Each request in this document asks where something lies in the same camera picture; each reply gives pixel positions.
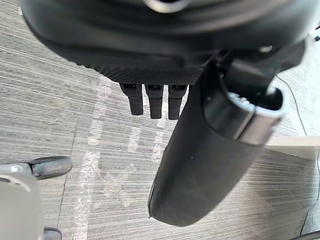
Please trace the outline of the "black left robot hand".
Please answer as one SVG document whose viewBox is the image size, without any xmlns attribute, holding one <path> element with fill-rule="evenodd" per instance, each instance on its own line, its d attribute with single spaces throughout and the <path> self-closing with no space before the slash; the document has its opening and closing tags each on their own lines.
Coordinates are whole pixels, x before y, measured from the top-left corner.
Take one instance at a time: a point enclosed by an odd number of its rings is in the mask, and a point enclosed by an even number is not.
<svg viewBox="0 0 320 240">
<path fill-rule="evenodd" d="M 211 212 L 285 115 L 274 77 L 298 66 L 317 0 L 23 0 L 47 48 L 119 83 L 131 113 L 176 121 L 148 199 L 149 215 L 185 227 Z"/>
</svg>

